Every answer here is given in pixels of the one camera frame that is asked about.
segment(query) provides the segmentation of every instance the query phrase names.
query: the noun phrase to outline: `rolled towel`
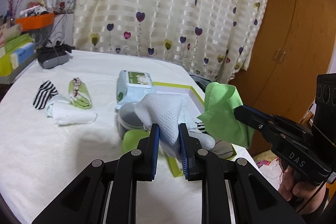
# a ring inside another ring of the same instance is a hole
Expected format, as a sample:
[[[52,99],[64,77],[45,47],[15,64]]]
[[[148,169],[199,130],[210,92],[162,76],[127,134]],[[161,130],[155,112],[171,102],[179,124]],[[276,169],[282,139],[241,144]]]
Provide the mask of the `rolled towel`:
[[[55,102],[53,107],[55,124],[92,123],[97,118],[93,109],[81,109],[71,104]]]
[[[70,101],[62,95],[51,98],[46,107],[45,115],[53,117],[54,124],[92,123],[96,120],[97,113],[93,109],[81,109],[74,107]]]

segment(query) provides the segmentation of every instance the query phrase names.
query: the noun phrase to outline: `wooden wardrobe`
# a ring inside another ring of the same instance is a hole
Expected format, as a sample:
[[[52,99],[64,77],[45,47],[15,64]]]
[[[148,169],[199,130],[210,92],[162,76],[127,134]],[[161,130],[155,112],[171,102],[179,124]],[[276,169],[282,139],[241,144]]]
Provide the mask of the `wooden wardrobe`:
[[[311,106],[316,77],[327,73],[336,34],[336,0],[268,0],[247,71],[229,82],[243,103],[299,122]],[[259,132],[250,154],[270,149]]]

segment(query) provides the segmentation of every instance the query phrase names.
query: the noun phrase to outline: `white mesh cloth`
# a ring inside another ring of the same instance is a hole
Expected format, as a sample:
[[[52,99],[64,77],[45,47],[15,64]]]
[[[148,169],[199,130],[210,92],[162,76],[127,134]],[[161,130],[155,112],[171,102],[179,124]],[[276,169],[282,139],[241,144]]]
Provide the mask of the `white mesh cloth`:
[[[199,139],[202,148],[210,150],[215,146],[214,138],[197,129],[197,124],[187,111],[187,100],[182,95],[147,94],[134,110],[145,129],[150,130],[153,123],[159,125],[160,145],[170,157],[180,158],[181,123],[186,124],[191,137]]]

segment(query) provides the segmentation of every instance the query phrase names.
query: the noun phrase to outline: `human hand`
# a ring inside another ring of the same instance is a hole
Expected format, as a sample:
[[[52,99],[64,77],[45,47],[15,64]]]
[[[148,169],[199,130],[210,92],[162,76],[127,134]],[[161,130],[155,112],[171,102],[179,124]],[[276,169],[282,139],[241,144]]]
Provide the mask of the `human hand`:
[[[295,178],[293,175],[293,168],[288,167],[283,175],[282,182],[280,184],[278,192],[287,201],[290,201],[293,195],[303,198],[304,201],[297,207],[296,211],[300,210],[306,201],[316,192],[319,186],[315,187],[307,181],[300,181],[295,184]],[[324,185],[317,195],[307,204],[307,206],[300,212],[300,215],[310,214],[321,205],[324,195],[326,193],[326,185]]]

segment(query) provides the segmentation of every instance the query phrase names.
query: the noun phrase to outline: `black and white striped sock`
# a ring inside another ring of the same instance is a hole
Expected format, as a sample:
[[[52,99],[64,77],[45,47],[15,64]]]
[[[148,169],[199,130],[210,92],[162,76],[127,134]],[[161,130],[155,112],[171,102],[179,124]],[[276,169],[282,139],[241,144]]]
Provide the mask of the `black and white striped sock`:
[[[33,105],[36,109],[45,108],[51,97],[58,95],[56,87],[49,80],[44,82],[34,98]]]
[[[202,133],[207,134],[208,132],[205,130],[205,125],[202,122],[197,122],[197,129],[201,131]]]

